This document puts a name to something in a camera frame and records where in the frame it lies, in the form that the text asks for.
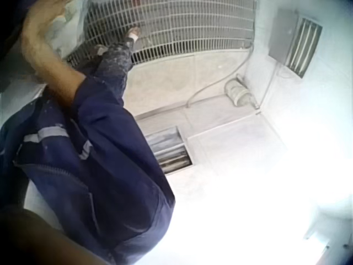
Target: floor vent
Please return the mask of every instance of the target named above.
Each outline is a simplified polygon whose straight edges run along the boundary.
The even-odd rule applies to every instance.
[[[191,158],[177,127],[146,136],[164,174],[192,165]]]
[[[303,78],[319,43],[322,27],[306,18],[300,22],[288,67]]]
[[[138,25],[134,64],[190,52],[247,49],[254,39],[255,0],[99,0],[85,20],[85,41],[69,57],[90,59],[97,44],[109,46]]]

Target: zipper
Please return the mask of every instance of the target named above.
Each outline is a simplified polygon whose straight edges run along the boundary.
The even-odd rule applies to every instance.
[[[81,187],[83,187],[86,190],[89,190],[88,187],[78,177],[76,177],[74,174],[70,173],[69,171],[67,171],[65,169],[61,169],[61,168],[57,168],[57,167],[51,167],[51,166],[47,166],[47,165],[41,165],[41,164],[24,164],[24,165],[20,165],[16,161],[13,161],[13,164],[14,164],[15,167],[20,168],[20,169],[24,169],[26,167],[34,167],[34,168],[37,168],[39,170],[42,170],[42,171],[45,171],[45,172],[48,172],[48,173],[60,174],[60,175],[66,176],[66,177],[70,177],[78,185],[80,185]]]

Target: air vent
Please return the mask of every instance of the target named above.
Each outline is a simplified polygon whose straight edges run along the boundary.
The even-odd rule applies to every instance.
[[[191,158],[177,127],[146,136],[164,174],[192,165]]]
[[[279,9],[272,29],[269,55],[303,78],[323,28],[288,9]]]
[[[322,27],[308,19],[301,19],[288,68],[303,78],[319,43]]]
[[[134,64],[209,50],[247,49],[254,39],[255,0],[94,0],[85,41],[68,58],[90,59],[97,44],[109,46],[138,25]]]

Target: person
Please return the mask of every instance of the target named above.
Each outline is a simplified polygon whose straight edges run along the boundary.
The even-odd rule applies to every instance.
[[[67,2],[38,0],[24,21],[23,55],[48,86],[2,127],[2,187],[25,175],[70,240],[104,262],[132,264],[165,235],[175,205],[122,100],[139,30],[98,55],[97,65],[74,70],[44,39]],[[0,192],[0,207],[8,204]]]

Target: wire rack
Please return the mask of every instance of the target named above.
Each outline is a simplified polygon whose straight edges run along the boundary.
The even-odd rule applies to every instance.
[[[85,41],[67,61],[91,59],[97,44],[141,28],[133,63],[210,50],[247,49],[254,39],[255,0],[96,0],[85,19]]]

